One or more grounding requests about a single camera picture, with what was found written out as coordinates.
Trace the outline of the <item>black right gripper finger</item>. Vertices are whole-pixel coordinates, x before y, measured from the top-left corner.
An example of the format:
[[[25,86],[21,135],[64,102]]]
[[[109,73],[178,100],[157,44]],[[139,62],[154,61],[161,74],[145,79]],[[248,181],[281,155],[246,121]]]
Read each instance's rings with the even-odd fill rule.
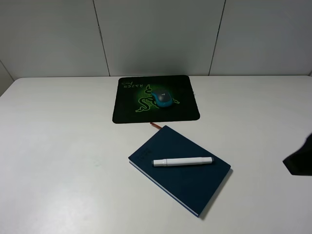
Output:
[[[312,175],[312,135],[310,134],[302,147],[283,160],[288,171],[294,176]]]

